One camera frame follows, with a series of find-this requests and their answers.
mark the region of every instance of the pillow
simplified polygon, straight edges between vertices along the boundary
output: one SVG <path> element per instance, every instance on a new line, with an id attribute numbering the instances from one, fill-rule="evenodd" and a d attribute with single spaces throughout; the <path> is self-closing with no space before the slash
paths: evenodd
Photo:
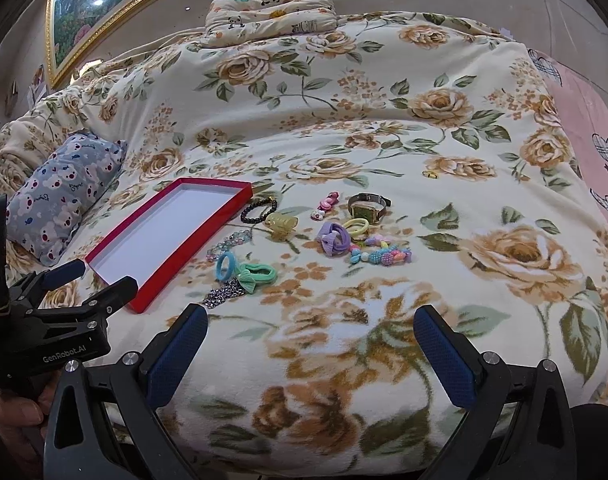
<path id="1" fill-rule="evenodd" d="M 333 0 L 214 0 L 200 43 L 215 48 L 336 27 Z"/>
<path id="2" fill-rule="evenodd" d="M 87 130 L 70 136 L 13 195 L 6 236 L 43 265 L 55 265 L 82 215 L 102 196 L 124 160 L 123 140 L 109 142 Z"/>

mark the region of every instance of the blue hair tie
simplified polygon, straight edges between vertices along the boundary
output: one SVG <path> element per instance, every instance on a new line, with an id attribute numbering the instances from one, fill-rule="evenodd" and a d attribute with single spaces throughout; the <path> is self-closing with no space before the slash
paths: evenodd
<path id="1" fill-rule="evenodd" d="M 222 276 L 222 263 L 224 263 L 224 260 L 226 259 L 228 259 L 228 267 L 226 268 L 226 274 Z M 215 279 L 219 282 L 228 282 L 228 280 L 231 279 L 237 264 L 235 255 L 232 252 L 226 251 L 225 253 L 220 254 L 218 262 L 215 265 Z"/>

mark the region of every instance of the watch face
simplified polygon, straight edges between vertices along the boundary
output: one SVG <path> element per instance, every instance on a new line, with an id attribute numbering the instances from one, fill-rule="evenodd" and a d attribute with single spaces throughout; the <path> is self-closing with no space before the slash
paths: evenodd
<path id="1" fill-rule="evenodd" d="M 367 205 L 354 205 L 353 218 L 364 218 L 369 224 L 375 224 L 378 221 L 378 211 Z"/>

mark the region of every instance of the black bead bracelet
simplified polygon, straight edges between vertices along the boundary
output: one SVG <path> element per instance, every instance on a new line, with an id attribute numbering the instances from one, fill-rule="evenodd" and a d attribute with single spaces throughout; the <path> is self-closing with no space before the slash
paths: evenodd
<path id="1" fill-rule="evenodd" d="M 271 208 L 263 215 L 258 216 L 257 218 L 248 218 L 246 216 L 256 207 L 261 207 L 263 205 L 269 204 L 271 205 Z M 266 217 L 268 215 L 270 215 L 271 213 L 275 213 L 275 211 L 277 211 L 277 200 L 274 198 L 263 198 L 261 200 L 256 200 L 255 202 L 246 206 L 244 208 L 244 211 L 242 211 L 242 214 L 239 216 L 239 219 L 245 224 L 261 224 L 264 220 L 266 220 Z"/>

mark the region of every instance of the green hair tie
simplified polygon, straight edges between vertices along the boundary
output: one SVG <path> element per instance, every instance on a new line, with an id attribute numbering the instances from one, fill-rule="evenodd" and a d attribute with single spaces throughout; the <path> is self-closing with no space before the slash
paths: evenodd
<path id="1" fill-rule="evenodd" d="M 277 278 L 277 272 L 265 264 L 239 264 L 235 268 L 235 277 L 239 284 L 252 294 L 259 283 L 272 283 Z"/>

